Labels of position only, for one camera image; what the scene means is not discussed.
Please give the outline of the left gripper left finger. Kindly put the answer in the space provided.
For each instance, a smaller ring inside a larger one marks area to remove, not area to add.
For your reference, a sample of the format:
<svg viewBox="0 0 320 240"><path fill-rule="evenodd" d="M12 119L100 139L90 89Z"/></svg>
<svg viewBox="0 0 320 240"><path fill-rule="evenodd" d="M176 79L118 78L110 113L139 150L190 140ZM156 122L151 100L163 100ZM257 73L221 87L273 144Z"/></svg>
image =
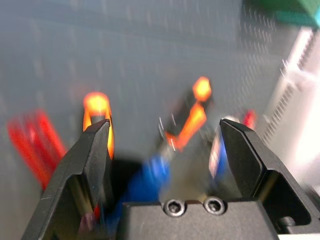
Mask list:
<svg viewBox="0 0 320 240"><path fill-rule="evenodd" d="M82 217L103 192L111 160L110 122L89 126L58 164L23 234L25 240L75 240Z"/></svg>

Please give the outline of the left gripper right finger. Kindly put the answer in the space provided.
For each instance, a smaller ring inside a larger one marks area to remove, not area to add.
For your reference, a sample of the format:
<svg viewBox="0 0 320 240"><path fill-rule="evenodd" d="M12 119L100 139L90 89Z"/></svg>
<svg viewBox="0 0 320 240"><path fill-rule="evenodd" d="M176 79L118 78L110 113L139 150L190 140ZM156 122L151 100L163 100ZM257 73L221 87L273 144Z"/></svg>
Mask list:
<svg viewBox="0 0 320 240"><path fill-rule="evenodd" d="M318 234L320 212L283 162L254 130L226 118L219 124L241 197L259 200L280 234Z"/></svg>

